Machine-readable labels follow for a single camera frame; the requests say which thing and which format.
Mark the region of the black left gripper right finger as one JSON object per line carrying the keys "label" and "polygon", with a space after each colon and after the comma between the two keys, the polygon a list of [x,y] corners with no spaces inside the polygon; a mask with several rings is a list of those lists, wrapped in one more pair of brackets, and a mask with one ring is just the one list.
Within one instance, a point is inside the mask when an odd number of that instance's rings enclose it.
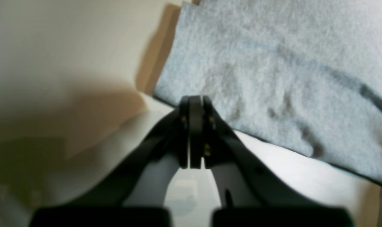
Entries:
{"label": "black left gripper right finger", "polygon": [[190,96],[190,146],[191,167],[204,158],[225,208],[319,207],[248,150],[207,96]]}

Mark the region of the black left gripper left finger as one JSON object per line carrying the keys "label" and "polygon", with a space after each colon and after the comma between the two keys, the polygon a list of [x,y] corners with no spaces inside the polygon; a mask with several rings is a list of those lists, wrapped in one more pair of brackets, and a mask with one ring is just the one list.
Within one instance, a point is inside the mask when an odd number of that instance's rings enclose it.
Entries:
{"label": "black left gripper left finger", "polygon": [[111,173],[68,206],[162,207],[172,177],[187,166],[189,99],[182,97]]}

